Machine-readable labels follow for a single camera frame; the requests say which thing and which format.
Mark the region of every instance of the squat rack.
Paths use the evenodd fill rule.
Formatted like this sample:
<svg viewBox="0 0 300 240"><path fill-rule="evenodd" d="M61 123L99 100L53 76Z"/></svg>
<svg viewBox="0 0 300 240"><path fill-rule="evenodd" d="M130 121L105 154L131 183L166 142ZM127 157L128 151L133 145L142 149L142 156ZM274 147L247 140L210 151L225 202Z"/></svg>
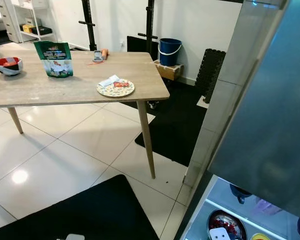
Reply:
<svg viewBox="0 0 300 240"><path fill-rule="evenodd" d="M92 22L91 8L89 0L82 0L82 7L84 13L84 21L79 21L80 24L85 24L88 28L89 35L89 48L90 51L97 50L97 45L95 43L95 35L93 27L95 24ZM146 51L151 54L152 52L152 39L158 39L157 36L153 36L153 24L154 24L154 10L155 10L155 0L148 0L148 6L146 10L146 33L138 33L138 36L146 37Z"/></svg>

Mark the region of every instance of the refrigerator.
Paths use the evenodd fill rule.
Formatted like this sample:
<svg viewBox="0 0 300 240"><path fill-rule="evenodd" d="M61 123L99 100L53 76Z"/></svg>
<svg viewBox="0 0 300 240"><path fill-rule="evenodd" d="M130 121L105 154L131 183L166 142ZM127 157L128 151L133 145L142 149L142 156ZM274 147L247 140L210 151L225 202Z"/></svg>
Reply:
<svg viewBox="0 0 300 240"><path fill-rule="evenodd" d="M220 71L235 74L242 89L174 239L235 226L232 240L300 240L300 0L243 2Z"/></svg>

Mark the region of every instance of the bucket handle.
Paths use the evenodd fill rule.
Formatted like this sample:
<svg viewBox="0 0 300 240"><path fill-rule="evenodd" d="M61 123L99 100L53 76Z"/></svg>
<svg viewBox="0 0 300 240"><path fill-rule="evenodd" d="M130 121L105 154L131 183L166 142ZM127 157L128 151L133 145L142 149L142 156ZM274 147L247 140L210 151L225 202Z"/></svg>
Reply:
<svg viewBox="0 0 300 240"><path fill-rule="evenodd" d="M160 47L159 47L159 44L158 44L158 51L159 51L162 55L170 56L170 55L176 54L176 53L180 50L181 46L182 46L182 44L180 44L179 48L178 48L176 51L172 52L172 53L165 53L165 52L160 51Z"/></svg>

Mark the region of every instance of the blue bucket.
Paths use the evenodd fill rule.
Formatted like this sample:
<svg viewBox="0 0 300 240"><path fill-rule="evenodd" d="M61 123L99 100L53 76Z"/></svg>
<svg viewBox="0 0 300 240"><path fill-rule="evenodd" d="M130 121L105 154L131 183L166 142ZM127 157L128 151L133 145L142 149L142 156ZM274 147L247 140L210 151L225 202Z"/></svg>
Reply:
<svg viewBox="0 0 300 240"><path fill-rule="evenodd" d="M177 65L178 52L182 42L173 38L160 39L160 63L164 66Z"/></svg>

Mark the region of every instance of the plate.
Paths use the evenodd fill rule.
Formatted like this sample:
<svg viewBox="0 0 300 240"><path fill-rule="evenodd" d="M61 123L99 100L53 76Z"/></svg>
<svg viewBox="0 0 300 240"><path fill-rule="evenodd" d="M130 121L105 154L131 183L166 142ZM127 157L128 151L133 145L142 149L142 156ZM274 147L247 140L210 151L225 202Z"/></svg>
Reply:
<svg viewBox="0 0 300 240"><path fill-rule="evenodd" d="M127 96L127 95L131 94L135 90L135 85L131 81L128 81L128 80L125 80L125 79L121 79L121 82L123 82L123 83L129 83L129 86L126 86L126 87L114 87L113 84L110 84L110 85L108 85L106 87L103 87L103 86L98 85L96 87L96 90L101 95L104 95L104 96L107 96L107 97L113 97L113 98Z"/></svg>

